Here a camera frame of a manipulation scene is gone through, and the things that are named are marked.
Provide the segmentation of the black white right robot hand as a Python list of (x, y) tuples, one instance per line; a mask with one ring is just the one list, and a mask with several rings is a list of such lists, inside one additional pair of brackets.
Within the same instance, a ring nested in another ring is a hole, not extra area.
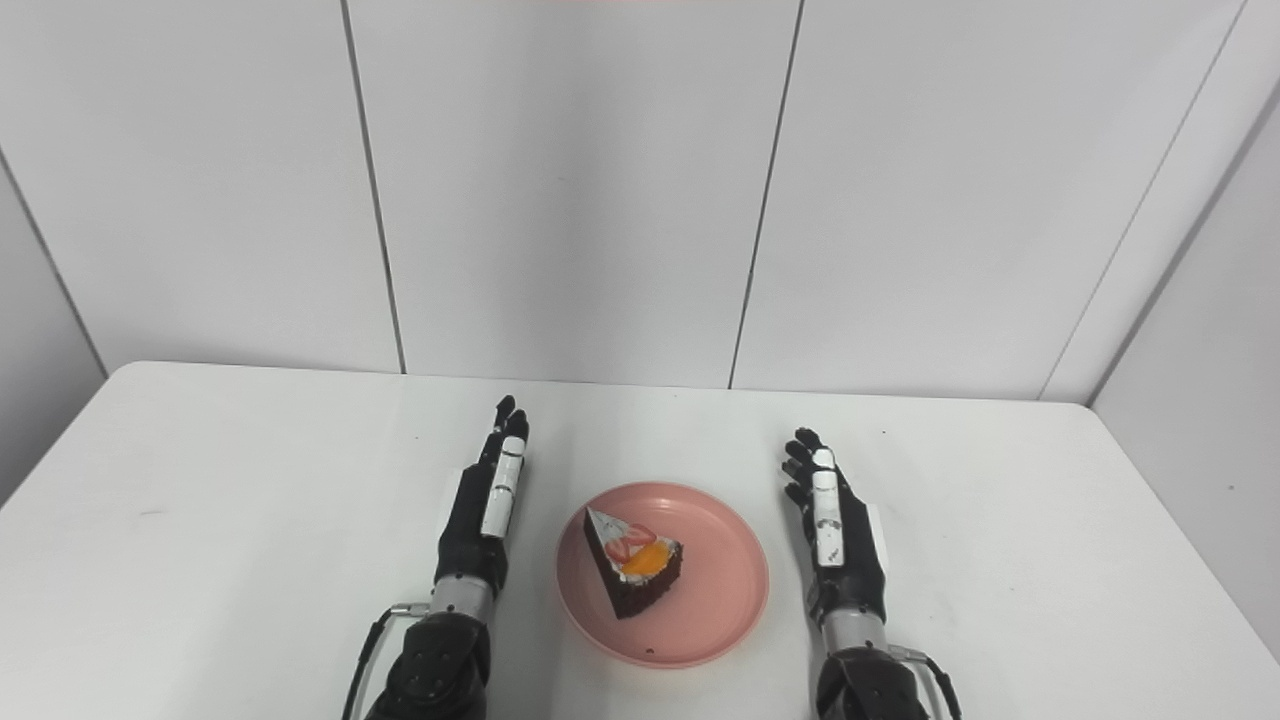
[(851, 609), (886, 621), (886, 575), (868, 505), (814, 430), (797, 428), (783, 451), (781, 469), (788, 477), (783, 491), (800, 512), (813, 565), (809, 616), (822, 623), (835, 610)]

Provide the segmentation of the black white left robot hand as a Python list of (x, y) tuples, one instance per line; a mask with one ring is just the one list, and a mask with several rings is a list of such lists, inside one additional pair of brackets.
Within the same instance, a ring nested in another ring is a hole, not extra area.
[(494, 596), (503, 589), (509, 570), (506, 542), (483, 534), (483, 519), (503, 442), (508, 438), (526, 441), (529, 430), (527, 415), (517, 407), (515, 396), (504, 396), (495, 406), (493, 428), (477, 461), (460, 477), (451, 515), (436, 546), (434, 582), (471, 577), (485, 582)]

